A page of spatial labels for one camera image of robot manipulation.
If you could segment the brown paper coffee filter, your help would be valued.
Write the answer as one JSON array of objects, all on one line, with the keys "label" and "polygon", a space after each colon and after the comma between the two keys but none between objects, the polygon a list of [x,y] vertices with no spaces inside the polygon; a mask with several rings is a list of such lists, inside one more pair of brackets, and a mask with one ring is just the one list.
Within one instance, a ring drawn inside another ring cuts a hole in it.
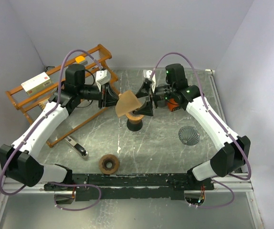
[{"label": "brown paper coffee filter", "polygon": [[142,106],[142,103],[135,96],[135,94],[131,91],[125,91],[122,94],[119,94],[119,99],[115,106],[115,112],[118,117],[122,117],[123,115],[132,112]]}]

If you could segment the orange coffee filter box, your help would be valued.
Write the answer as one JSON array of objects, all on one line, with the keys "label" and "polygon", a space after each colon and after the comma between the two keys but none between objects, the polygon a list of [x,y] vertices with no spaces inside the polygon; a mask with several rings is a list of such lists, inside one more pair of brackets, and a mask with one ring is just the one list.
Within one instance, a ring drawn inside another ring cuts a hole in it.
[{"label": "orange coffee filter box", "polygon": [[175,99],[171,98],[167,100],[167,107],[171,112],[177,111],[177,110],[186,110],[187,107],[186,101],[176,101]]}]

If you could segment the dark glass carafe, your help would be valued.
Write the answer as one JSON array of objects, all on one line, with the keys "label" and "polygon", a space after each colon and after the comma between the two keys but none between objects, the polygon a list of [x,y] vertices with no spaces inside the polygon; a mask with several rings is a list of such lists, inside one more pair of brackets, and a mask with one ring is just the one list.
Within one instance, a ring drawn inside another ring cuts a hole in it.
[{"label": "dark glass carafe", "polygon": [[141,128],[143,126],[143,122],[142,122],[142,120],[132,121],[132,120],[127,119],[126,126],[130,131],[136,132],[136,131],[141,130]]}]

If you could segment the clear glass ribbed dripper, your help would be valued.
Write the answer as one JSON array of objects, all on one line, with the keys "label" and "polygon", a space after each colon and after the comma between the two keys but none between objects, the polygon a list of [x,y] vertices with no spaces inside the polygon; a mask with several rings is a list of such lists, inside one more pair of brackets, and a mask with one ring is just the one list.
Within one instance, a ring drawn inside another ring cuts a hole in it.
[{"label": "clear glass ribbed dripper", "polygon": [[178,132],[179,140],[187,146],[194,146],[200,140],[199,132],[192,126],[183,126]]}]

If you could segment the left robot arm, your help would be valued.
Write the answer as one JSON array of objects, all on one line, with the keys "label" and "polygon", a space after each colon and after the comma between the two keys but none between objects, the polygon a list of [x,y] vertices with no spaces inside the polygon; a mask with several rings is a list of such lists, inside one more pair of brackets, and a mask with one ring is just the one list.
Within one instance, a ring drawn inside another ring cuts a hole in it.
[{"label": "left robot arm", "polygon": [[61,88],[49,98],[29,129],[10,146],[0,147],[1,177],[9,177],[28,187],[39,182],[56,182],[61,190],[73,186],[71,169],[61,165],[43,165],[37,158],[48,138],[82,100],[97,101],[99,108],[117,103],[118,96],[111,88],[107,69],[95,73],[95,84],[85,84],[85,73],[83,65],[69,65]]}]

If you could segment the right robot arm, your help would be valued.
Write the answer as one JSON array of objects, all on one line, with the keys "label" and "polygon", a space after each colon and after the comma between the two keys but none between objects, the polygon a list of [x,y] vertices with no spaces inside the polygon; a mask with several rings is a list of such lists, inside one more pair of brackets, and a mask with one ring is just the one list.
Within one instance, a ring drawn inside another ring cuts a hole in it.
[{"label": "right robot arm", "polygon": [[155,73],[143,71],[143,84],[136,93],[137,98],[145,97],[145,103],[135,111],[139,115],[153,115],[153,108],[159,101],[170,102],[176,109],[183,109],[194,117],[214,143],[217,153],[207,162],[192,168],[187,177],[187,185],[198,189],[203,180],[225,177],[247,165],[251,141],[247,136],[239,136],[216,114],[199,86],[190,85],[184,67],[179,64],[166,66],[166,84],[156,86]]}]

